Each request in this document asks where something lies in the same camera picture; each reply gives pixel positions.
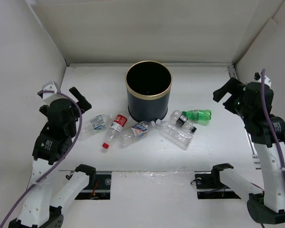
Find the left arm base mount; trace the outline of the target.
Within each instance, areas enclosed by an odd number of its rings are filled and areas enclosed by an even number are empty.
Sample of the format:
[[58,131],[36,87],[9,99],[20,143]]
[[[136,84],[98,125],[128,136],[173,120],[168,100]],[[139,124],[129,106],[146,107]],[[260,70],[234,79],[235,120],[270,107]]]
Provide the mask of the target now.
[[75,200],[109,200],[111,196],[111,184],[111,172],[98,172],[94,184],[81,190]]

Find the clear bottle red label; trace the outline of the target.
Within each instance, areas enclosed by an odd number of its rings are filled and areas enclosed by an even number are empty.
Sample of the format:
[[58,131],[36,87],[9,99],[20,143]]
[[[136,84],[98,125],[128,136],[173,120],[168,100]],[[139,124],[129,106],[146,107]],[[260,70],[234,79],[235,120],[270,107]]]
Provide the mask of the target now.
[[129,116],[130,115],[128,112],[120,112],[116,115],[106,132],[105,139],[102,144],[102,147],[104,149],[108,149],[116,140],[116,138],[120,135],[121,131],[124,129],[124,126],[129,119]]

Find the green plastic bottle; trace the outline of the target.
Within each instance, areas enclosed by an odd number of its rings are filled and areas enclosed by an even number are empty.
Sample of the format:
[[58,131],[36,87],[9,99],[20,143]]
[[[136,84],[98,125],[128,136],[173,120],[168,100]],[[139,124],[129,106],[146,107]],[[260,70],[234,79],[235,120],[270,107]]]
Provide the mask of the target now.
[[189,110],[182,111],[182,114],[194,122],[209,122],[211,120],[211,110]]

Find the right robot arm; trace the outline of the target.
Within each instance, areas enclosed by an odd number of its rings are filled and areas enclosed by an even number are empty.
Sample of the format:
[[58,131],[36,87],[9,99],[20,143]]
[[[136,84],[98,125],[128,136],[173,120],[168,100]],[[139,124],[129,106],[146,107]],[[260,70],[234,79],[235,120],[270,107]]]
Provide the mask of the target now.
[[214,101],[219,102],[227,93],[231,96],[223,105],[242,119],[251,137],[260,160],[264,189],[240,176],[228,163],[213,166],[211,184],[233,190],[246,203],[256,223],[285,223],[285,122],[270,113],[273,90],[259,80],[245,85],[231,78],[214,91]]

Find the clear ribbed label-free bottle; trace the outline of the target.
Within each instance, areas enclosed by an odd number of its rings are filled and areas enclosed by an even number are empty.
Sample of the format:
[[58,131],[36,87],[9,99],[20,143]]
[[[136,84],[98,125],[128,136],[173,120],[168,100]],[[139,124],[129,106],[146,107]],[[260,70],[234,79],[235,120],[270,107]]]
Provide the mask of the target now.
[[158,126],[160,134],[168,139],[170,142],[179,146],[181,149],[186,150],[191,143],[193,136],[168,121],[157,119],[155,121]]

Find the clear bottle black label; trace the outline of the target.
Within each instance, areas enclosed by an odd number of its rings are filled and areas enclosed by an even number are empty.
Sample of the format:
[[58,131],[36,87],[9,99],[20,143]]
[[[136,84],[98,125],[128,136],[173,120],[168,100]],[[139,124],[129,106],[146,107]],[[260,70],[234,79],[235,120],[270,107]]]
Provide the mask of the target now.
[[171,122],[178,128],[188,133],[195,133],[197,128],[192,120],[187,118],[180,110],[174,110],[170,116]]

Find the clear bottle orange blue label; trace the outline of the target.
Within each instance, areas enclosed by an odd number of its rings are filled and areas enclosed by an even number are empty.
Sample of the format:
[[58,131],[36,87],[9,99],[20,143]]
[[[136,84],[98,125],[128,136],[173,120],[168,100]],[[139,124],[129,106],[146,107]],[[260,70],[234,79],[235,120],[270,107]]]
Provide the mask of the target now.
[[150,131],[155,128],[155,125],[156,124],[154,121],[141,121],[131,127],[122,130],[118,147],[126,148],[129,145],[147,137]]

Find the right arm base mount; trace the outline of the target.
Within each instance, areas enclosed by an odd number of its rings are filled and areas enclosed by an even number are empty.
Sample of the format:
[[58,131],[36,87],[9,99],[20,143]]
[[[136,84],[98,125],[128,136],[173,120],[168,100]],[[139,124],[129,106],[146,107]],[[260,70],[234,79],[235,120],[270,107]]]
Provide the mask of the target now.
[[200,200],[240,199],[228,186],[214,180],[210,172],[197,172],[190,183],[196,187]]

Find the clear bottle blue white label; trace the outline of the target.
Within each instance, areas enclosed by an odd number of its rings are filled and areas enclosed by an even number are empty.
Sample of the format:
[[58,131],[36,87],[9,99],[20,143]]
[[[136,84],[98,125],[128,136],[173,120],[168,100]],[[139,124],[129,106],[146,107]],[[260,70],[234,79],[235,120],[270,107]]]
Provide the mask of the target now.
[[106,130],[112,121],[111,115],[100,114],[95,116],[82,124],[79,134],[79,140],[85,140],[96,135],[99,132]]

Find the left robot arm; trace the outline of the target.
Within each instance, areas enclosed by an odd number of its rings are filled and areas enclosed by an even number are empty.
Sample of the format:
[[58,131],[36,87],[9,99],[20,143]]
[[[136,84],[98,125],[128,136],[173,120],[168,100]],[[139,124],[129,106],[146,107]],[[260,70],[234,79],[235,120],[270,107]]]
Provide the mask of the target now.
[[9,223],[10,228],[61,227],[65,212],[78,194],[96,184],[96,169],[80,164],[63,188],[53,195],[58,166],[79,138],[83,113],[92,107],[75,87],[69,91],[76,98],[75,101],[48,86],[38,92],[41,98],[49,95],[54,100],[39,109],[47,122],[35,141],[28,187],[10,209],[13,212],[23,202],[18,217]]

